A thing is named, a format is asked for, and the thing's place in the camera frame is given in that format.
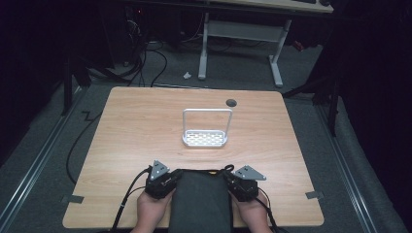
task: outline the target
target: floor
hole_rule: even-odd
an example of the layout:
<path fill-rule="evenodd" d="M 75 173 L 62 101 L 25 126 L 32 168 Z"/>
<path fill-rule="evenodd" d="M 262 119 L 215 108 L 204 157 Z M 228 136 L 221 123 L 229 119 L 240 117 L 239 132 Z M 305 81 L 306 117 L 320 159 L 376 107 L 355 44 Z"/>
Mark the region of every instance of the floor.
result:
<path fill-rule="evenodd" d="M 207 79 L 197 79 L 199 41 L 172 49 L 162 43 L 149 44 L 145 66 L 131 86 L 256 89 L 286 92 L 306 82 L 322 47 L 297 51 L 284 47 L 279 67 L 284 86 L 274 85 L 267 56 L 270 43 L 215 41 L 210 45 Z M 119 67 L 116 72 L 128 69 Z M 184 74 L 191 78 L 184 79 Z M 62 219 L 76 179 L 110 89 L 124 85 L 93 79 L 90 88 L 77 88 L 75 104 L 68 116 L 63 110 L 62 87 L 30 125 L 13 155 L 0 169 L 0 232 L 97 232 L 102 229 L 66 229 Z M 385 190 L 362 153 L 339 102 L 337 137 L 326 128 L 327 106 L 314 106 L 311 94 L 285 99 L 293 129 L 301 147 L 319 200 L 325 223 L 317 227 L 283 226 L 297 232 L 407 232 L 392 208 Z"/>

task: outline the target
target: round hole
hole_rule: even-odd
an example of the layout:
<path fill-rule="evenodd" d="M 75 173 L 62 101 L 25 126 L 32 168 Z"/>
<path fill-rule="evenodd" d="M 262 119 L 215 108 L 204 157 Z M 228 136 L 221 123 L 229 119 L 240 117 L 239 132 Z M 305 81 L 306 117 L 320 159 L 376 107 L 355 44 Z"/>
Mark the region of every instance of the round hole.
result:
<path fill-rule="evenodd" d="M 230 108 L 233 108 L 237 105 L 237 102 L 234 99 L 228 99 L 226 100 L 226 105 Z"/>

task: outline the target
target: white wire basket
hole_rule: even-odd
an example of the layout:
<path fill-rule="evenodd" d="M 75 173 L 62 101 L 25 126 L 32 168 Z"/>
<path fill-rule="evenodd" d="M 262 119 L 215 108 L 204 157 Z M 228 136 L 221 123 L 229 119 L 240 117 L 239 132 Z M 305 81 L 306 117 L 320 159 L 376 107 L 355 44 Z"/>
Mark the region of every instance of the white wire basket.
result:
<path fill-rule="evenodd" d="M 225 131 L 220 129 L 187 129 L 187 113 L 227 113 Z M 231 109 L 185 109 L 183 110 L 183 142 L 194 148 L 221 148 L 227 142 L 227 131 L 233 111 Z"/>

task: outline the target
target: dark background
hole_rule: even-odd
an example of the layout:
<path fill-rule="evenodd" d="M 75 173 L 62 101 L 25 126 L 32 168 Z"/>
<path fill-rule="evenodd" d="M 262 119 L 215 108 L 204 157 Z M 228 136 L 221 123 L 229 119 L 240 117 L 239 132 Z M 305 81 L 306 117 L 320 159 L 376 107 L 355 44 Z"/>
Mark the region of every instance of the dark background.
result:
<path fill-rule="evenodd" d="M 330 36 L 329 24 L 297 20 L 287 44 L 321 44 L 324 50 L 334 51 L 328 54 L 328 62 L 318 65 L 325 75 L 342 76 L 340 95 L 359 142 L 395 209 L 412 231 L 408 221 L 412 209 L 411 1 L 351 0 L 333 1 L 332 5 L 336 15 L 363 21 L 334 29 Z M 113 67 L 122 57 L 127 61 L 128 54 L 115 49 L 116 32 L 108 30 L 111 27 L 101 19 L 102 12 L 92 4 L 73 1 L 0 3 L 1 164 L 61 83 L 69 54 L 81 53 L 105 67 Z M 191 19 L 199 16 L 179 11 L 151 12 L 150 17 L 157 18 L 152 21 L 153 34 L 178 46 L 180 31 L 191 35 L 197 26 L 185 22 L 198 21 Z M 330 86 L 313 89 L 325 90 L 330 91 Z"/>

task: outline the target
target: gray carpet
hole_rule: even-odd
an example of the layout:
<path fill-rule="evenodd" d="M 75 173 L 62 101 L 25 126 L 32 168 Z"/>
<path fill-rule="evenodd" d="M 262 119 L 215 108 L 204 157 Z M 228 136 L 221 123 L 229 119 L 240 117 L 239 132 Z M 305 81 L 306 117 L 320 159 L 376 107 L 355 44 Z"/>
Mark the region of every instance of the gray carpet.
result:
<path fill-rule="evenodd" d="M 267 61 L 272 44 L 254 47 L 251 42 L 238 42 L 225 50 L 223 42 L 210 47 L 208 78 L 197 79 L 200 48 L 196 43 L 186 44 L 178 50 L 164 46 L 159 51 L 167 57 L 167 67 L 156 81 L 156 86 L 179 85 L 209 87 L 221 89 L 256 89 L 286 92 L 305 83 L 310 70 L 322 48 L 298 52 L 285 47 L 279 59 L 279 67 L 284 79 L 284 87 L 274 86 Z M 159 44 L 150 45 L 151 49 Z M 143 69 L 145 86 L 164 66 L 163 58 L 155 52 L 147 52 L 147 61 Z M 183 75 L 189 72 L 192 78 L 185 80 Z M 139 85 L 137 77 L 132 86 Z M 67 204 L 61 203 L 63 195 L 71 194 L 74 186 L 65 171 L 67 155 L 77 137 L 88 125 L 89 118 L 97 116 L 104 108 L 110 89 L 119 85 L 107 80 L 94 80 L 86 95 L 74 109 L 61 136 L 51 151 L 51 157 L 35 182 L 21 209 L 16 215 L 8 232 L 96 232 L 96 229 L 65 229 L 62 226 Z M 285 227 L 291 233 L 297 232 L 363 232 L 356 210 L 351 202 L 340 173 L 338 172 L 334 151 L 329 142 L 329 135 L 323 128 L 323 122 L 316 107 L 307 95 L 286 99 L 293 129 L 301 147 L 313 185 L 325 197 L 320 200 L 325 216 L 325 223 L 320 227 Z M 4 210 L 8 201 L 23 179 L 31 162 L 37 156 L 62 111 L 62 88 L 54 95 L 48 106 L 32 122 L 27 135 L 21 141 L 14 154 L 0 170 L 0 209 Z M 98 120 L 85 132 L 73 149 L 69 163 L 70 171 L 76 179 L 81 171 L 84 159 Z M 337 119 L 337 140 L 344 151 L 353 175 L 359 183 L 371 215 L 379 232 L 407 232 L 392 209 L 385 191 L 377 181 L 373 170 L 358 145 L 350 122 L 345 116 L 344 106 L 340 102 L 340 114 Z"/>

